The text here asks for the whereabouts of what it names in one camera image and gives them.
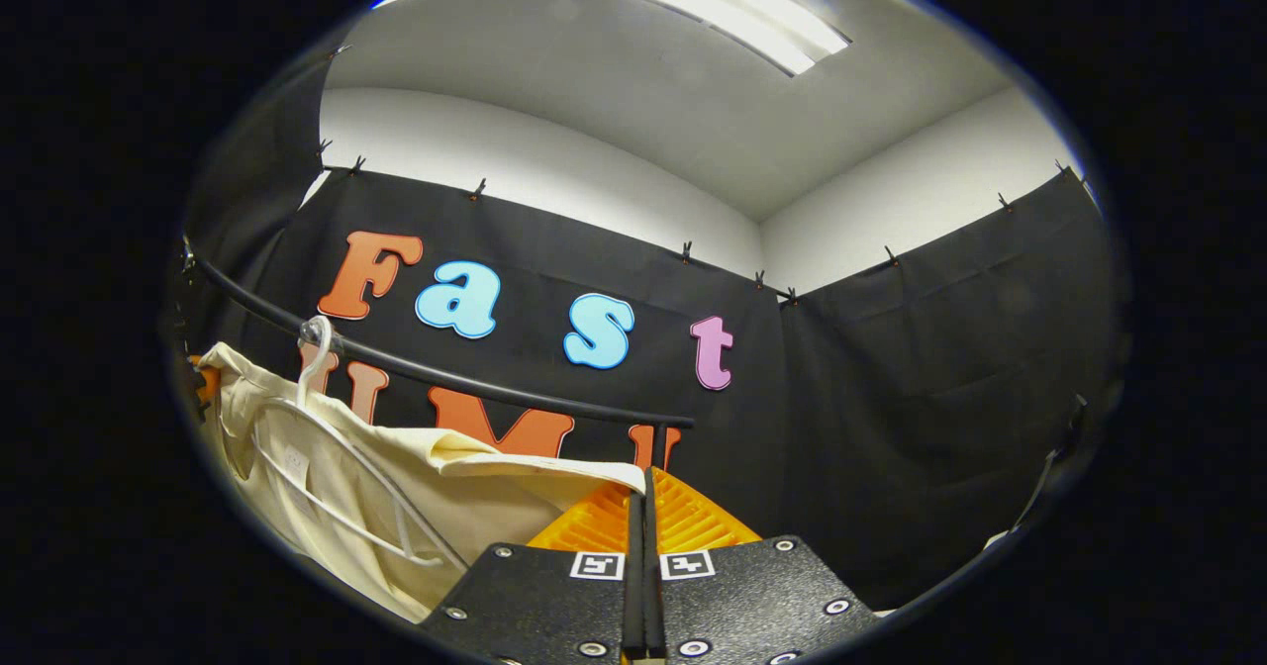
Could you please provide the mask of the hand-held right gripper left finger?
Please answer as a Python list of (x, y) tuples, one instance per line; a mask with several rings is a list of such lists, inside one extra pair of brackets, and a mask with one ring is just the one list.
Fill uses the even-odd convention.
[(527, 543), (495, 542), (421, 630), (508, 665), (631, 665), (646, 655), (646, 472), (606, 483)]

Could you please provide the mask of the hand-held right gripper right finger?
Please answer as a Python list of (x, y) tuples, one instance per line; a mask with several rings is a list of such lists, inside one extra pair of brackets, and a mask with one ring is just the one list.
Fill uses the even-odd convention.
[(882, 619), (805, 540), (761, 538), (660, 467), (645, 507), (645, 638), (666, 665), (780, 665)]

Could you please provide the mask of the cream button-up shirt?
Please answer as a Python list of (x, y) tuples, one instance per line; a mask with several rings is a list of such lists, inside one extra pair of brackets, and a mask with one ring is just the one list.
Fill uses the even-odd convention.
[[(424, 569), (331, 521), (298, 494), (264, 457), (264, 448), (326, 500), (374, 535), (397, 538), (392, 505), (378, 485), (314, 426), (266, 405), (293, 398), (296, 384), (250, 364), (229, 345), (201, 355), (220, 372), (219, 395), (199, 433), (219, 475), (250, 514), (290, 552), (305, 556), (347, 586), (407, 621), (422, 621), (466, 571)], [(628, 464), (514, 456), (446, 427), (369, 426), (353, 409), (310, 389), (308, 407), (342, 431), (386, 474), (470, 566), (495, 542), (526, 543), (606, 483), (636, 484)], [(438, 555), (409, 529), (421, 556)]]

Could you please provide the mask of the white plastic hanger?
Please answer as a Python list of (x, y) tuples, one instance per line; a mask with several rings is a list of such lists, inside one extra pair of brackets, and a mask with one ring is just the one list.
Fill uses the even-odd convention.
[[(424, 569), (438, 569), (443, 564), (452, 565), (457, 570), (466, 571), (470, 564), (457, 554), (456, 548), (449, 543), (449, 540), (443, 538), (443, 535), (438, 533), (438, 529), (431, 524), (422, 512), (413, 504), (405, 494), (399, 489), (398, 485), (384, 474), (380, 467), (374, 465), (371, 459), (367, 459), (362, 450), (357, 448), (351, 440), (331, 426), (329, 421), (326, 421), (322, 415), (318, 415), (308, 407), (308, 399), (310, 395), (310, 383), (313, 377), (323, 375), (323, 367), (326, 367), (326, 361), (329, 355), (334, 352), (334, 327), (332, 327), (329, 318), (326, 315), (315, 315), (307, 322), (303, 322), (298, 329), (298, 346), (313, 346), (312, 357), (308, 362), (303, 364), (298, 380), (296, 388), (293, 398), (269, 398), (264, 403), (272, 408), (284, 410), (290, 415), (298, 417), (308, 423), (308, 426), (314, 426), (321, 431), (321, 434), (326, 436), (326, 440), (331, 440), (343, 453), (353, 459), (362, 472), (371, 479), (372, 483), (378, 485), (378, 489), (386, 497), (388, 503), (392, 505), (392, 516), (394, 518), (397, 537), (395, 540), (385, 540), (379, 537), (379, 535), (371, 533), (370, 529), (364, 524), (356, 524), (353, 521), (343, 514), (340, 509), (334, 508), (326, 500), (318, 498), (312, 490), (309, 490), (304, 481), (286, 472), (286, 467), (283, 467), (276, 459), (272, 459), (271, 453), (264, 448), (264, 442), (261, 436), (255, 436), (253, 442), (256, 442), (258, 448), (258, 456), (264, 457), (265, 461), (272, 470), (277, 471), (288, 484), (300, 495), (303, 495), (314, 507), (321, 508), (329, 516), (331, 521), (336, 521), (343, 524), (345, 528), (352, 529), (353, 535), (367, 540), (370, 543), (380, 548), (385, 548), (386, 552), (403, 559), (405, 562), (417, 565)], [(431, 547), (438, 555), (432, 557), (421, 556), (416, 548), (416, 543), (412, 542), (409, 529), (416, 528), (424, 535), (426, 538), (431, 541)]]

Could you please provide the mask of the black backdrop cloth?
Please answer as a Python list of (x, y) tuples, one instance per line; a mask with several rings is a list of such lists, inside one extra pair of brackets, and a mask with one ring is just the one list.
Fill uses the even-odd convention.
[[(1045, 92), (986, 46), (853, 41), (788, 77), (710, 28), (544, 44), (356, 34), (200, 156), (184, 232), (242, 288), (407, 361), (685, 415), (656, 464), (805, 535), (892, 611), (1009, 528), (1112, 383), (1112, 225)], [(200, 289), (193, 345), (313, 346)], [(647, 467), (653, 426), (329, 355), (369, 426)]]

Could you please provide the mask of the ceiling light panel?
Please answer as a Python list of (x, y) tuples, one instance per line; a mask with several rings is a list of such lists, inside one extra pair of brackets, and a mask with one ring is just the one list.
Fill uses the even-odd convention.
[(793, 0), (645, 1), (718, 30), (788, 77), (797, 77), (851, 46), (846, 34)]

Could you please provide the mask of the black clothes rack rail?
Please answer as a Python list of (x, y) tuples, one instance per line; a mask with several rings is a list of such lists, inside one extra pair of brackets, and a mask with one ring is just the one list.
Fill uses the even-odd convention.
[[(251, 317), (264, 320), (277, 331), (293, 334), (299, 345), (312, 345), (317, 339), (317, 333), (309, 331), (308, 320), (266, 301), (262, 296), (250, 293), (245, 288), (228, 277), (226, 272), (215, 267), (207, 256), (196, 250), (186, 233), (181, 234), (184, 250), (184, 271), (198, 271), (203, 274), (208, 282), (212, 282), (227, 299), (239, 305)], [(622, 423), (622, 426), (653, 426), (653, 456), (668, 453), (668, 429), (692, 429), (696, 421), (685, 415), (658, 414), (644, 410), (628, 410), (609, 405), (598, 405), (585, 402), (575, 402), (564, 398), (545, 395), (540, 393), (526, 393), (498, 384), (489, 384), (478, 377), (465, 377), (457, 372), (443, 371), (443, 369), (431, 367), (430, 364), (417, 364), (399, 357), (399, 355), (383, 352), (374, 346), (359, 343), (336, 331), (326, 331), (326, 337), (331, 339), (331, 350), (342, 358), (353, 361), (367, 361), (376, 367), (399, 372), (405, 377), (413, 377), (419, 383), (430, 384), (492, 402), (519, 405), (530, 409), (549, 410), (573, 417), (597, 419), (603, 422)]]

